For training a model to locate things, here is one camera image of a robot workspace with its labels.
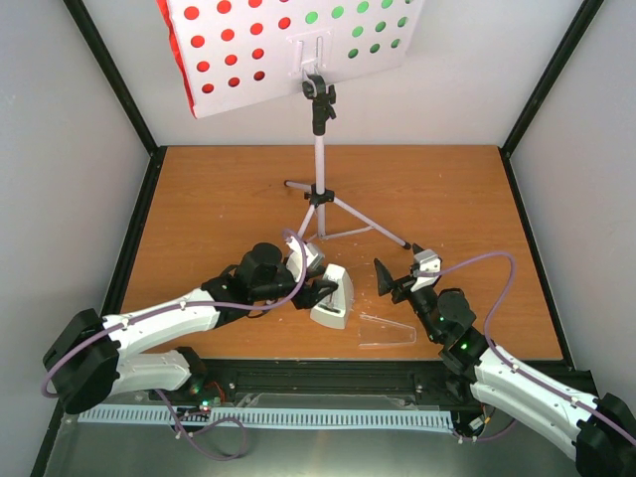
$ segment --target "white wall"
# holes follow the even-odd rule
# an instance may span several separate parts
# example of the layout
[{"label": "white wall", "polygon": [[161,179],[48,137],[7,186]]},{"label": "white wall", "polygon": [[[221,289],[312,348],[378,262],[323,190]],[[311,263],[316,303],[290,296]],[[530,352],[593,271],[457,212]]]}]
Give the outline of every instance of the white wall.
[{"label": "white wall", "polygon": [[636,3],[605,2],[513,156],[576,364],[636,409]]},{"label": "white wall", "polygon": [[62,1],[0,16],[0,475],[28,475],[54,402],[42,356],[99,307],[147,155]]},{"label": "white wall", "polygon": [[[155,0],[85,4],[160,144],[312,141],[300,94],[194,119]],[[426,0],[404,67],[338,86],[328,141],[502,144],[579,5]]]}]

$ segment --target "red edge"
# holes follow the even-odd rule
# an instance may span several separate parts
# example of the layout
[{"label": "red edge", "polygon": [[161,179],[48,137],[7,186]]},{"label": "red edge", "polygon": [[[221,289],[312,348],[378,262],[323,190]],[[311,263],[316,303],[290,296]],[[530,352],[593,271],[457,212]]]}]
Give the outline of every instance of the red edge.
[{"label": "red edge", "polygon": [[192,92],[190,91],[190,84],[188,83],[188,77],[186,76],[186,68],[183,65],[183,59],[181,58],[181,51],[179,50],[179,44],[177,43],[177,37],[175,36],[175,29],[170,21],[170,9],[168,8],[168,0],[157,0],[157,6],[159,10],[161,10],[161,14],[163,15],[163,19],[168,26],[168,30],[170,32],[170,48],[172,49],[172,54],[175,57],[175,61],[177,62],[177,66],[179,70],[181,70],[181,75],[183,76],[183,84],[186,87],[186,95],[188,97],[188,102],[190,103],[190,111],[192,115],[197,117],[195,114],[195,102],[192,98]]}]

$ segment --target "wooden table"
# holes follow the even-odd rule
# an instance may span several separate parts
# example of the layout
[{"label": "wooden table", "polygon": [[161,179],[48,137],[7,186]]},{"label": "wooden table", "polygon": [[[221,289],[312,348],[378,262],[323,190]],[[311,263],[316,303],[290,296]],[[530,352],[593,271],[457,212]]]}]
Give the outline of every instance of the wooden table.
[{"label": "wooden table", "polygon": [[[238,263],[259,241],[284,248],[283,228],[297,229],[307,210],[302,193],[283,180],[313,182],[312,146],[170,147],[166,154],[123,311],[161,303]],[[493,337],[522,359],[560,359],[519,216],[494,146],[328,146],[327,185],[338,196],[406,240],[432,248],[442,268],[490,250],[511,252],[517,280],[492,327]],[[328,233],[361,227],[327,206]],[[310,226],[307,237],[315,232]],[[345,266],[355,303],[344,331],[318,325],[292,305],[259,319],[243,318],[207,333],[184,336],[155,351],[191,346],[204,358],[436,359],[407,303],[377,293],[373,259],[394,276],[412,254],[375,231],[318,241],[328,261]],[[461,287],[483,318],[506,282],[508,262],[486,260],[441,279]],[[415,327],[410,346],[361,349],[360,314]]]}]

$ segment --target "green circle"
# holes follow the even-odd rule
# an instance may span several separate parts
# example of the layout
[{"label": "green circle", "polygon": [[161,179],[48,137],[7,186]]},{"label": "green circle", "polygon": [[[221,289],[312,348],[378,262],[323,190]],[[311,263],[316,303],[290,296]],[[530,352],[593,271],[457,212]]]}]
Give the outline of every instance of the green circle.
[{"label": "green circle", "polygon": [[342,17],[343,13],[345,13],[345,9],[343,7],[336,7],[331,12],[331,17],[332,18],[340,18],[340,17]]},{"label": "green circle", "polygon": [[316,20],[318,20],[318,13],[316,12],[309,12],[305,17],[305,22],[307,22],[309,25],[311,25],[312,23],[316,23]]}]

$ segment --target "tripod base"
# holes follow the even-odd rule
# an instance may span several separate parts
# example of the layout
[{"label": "tripod base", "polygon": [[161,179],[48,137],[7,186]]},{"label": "tripod base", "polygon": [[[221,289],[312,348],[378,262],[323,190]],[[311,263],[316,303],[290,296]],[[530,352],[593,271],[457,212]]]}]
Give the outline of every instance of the tripod base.
[{"label": "tripod base", "polygon": [[[312,190],[312,186],[310,186],[308,184],[301,184],[299,182],[293,182],[293,181],[285,181],[284,185],[285,185],[285,187],[291,187],[292,189],[299,189],[299,190],[305,192],[306,194],[308,194],[309,198],[310,198],[309,210],[307,211],[307,214],[305,215],[305,219],[302,221],[302,225],[300,226],[300,230],[298,231],[298,235],[299,236],[302,237],[302,236],[305,235],[305,232],[307,231],[307,227],[309,226],[309,222],[311,221],[311,217],[313,216],[314,212],[316,212],[316,214],[318,216],[318,234],[317,235],[318,235],[318,237],[320,239],[335,239],[335,238],[338,238],[338,237],[352,236],[353,234],[360,234],[362,232],[368,232],[370,230],[376,230],[376,231],[380,232],[382,235],[384,235],[385,237],[393,240],[395,243],[397,243],[402,248],[405,248],[407,250],[410,249],[410,243],[408,243],[406,240],[403,240],[403,239],[399,238],[394,233],[392,233],[392,232],[388,231],[387,229],[385,229],[384,227],[382,227],[380,224],[372,221],[367,216],[365,216],[361,212],[357,211],[356,209],[351,207],[346,202],[343,202],[340,199],[338,199],[337,197],[335,197],[335,195],[334,196],[330,196],[329,200],[325,200],[324,203],[321,203],[323,201],[318,201],[318,203],[313,204],[312,202],[315,202],[315,201],[312,201],[311,195],[315,194],[315,190]],[[340,207],[341,209],[347,211],[352,216],[357,217],[362,222],[367,224],[367,226],[362,228],[362,229],[356,229],[354,231],[327,235],[326,231],[325,231],[325,206],[326,206],[327,203],[331,203],[331,202],[333,202],[333,204],[335,204],[336,206]]]}]

